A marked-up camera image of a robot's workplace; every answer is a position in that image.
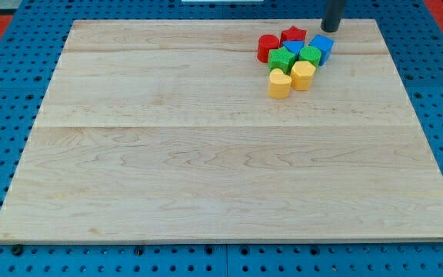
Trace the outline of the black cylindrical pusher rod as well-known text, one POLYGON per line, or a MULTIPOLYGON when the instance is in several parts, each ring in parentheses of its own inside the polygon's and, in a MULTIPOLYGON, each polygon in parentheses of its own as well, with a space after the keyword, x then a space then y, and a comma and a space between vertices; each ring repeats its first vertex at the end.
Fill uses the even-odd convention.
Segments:
POLYGON ((321 30, 336 32, 339 28, 341 17, 345 10, 346 0, 327 0, 325 13, 321 20, 321 30))

